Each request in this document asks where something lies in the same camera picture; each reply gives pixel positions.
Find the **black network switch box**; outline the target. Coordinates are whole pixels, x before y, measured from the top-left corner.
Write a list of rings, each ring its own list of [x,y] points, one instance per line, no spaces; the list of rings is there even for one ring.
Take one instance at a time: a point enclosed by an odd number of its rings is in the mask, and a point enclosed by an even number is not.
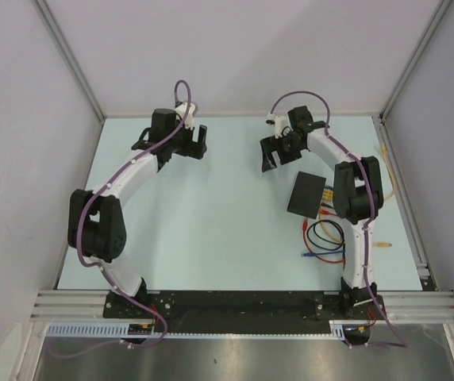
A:
[[[319,213],[326,178],[299,171],[287,204],[287,212],[315,219]]]

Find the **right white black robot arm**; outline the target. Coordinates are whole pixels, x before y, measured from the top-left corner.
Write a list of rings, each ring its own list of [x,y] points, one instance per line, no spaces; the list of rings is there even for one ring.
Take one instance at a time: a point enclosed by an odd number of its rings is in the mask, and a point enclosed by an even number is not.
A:
[[[333,207],[344,230],[344,267],[340,278],[339,308],[347,318],[358,318],[367,309],[384,314],[371,264],[373,227],[384,204],[379,161],[358,157],[329,132],[326,121],[315,121],[305,106],[286,117],[269,113],[271,136],[260,141],[262,171],[302,157],[306,150],[319,156],[333,170]]]

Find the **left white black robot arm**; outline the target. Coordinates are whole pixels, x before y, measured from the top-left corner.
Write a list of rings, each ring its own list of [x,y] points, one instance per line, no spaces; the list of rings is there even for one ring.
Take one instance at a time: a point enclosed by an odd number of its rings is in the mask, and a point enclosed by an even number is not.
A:
[[[69,202],[67,242],[86,268],[96,267],[110,286],[113,305],[129,316],[158,320],[144,278],[125,254],[124,208],[132,196],[174,155],[200,160],[207,151],[205,125],[194,123],[196,105],[157,108],[151,125],[132,145],[129,158],[101,186],[74,190]]]

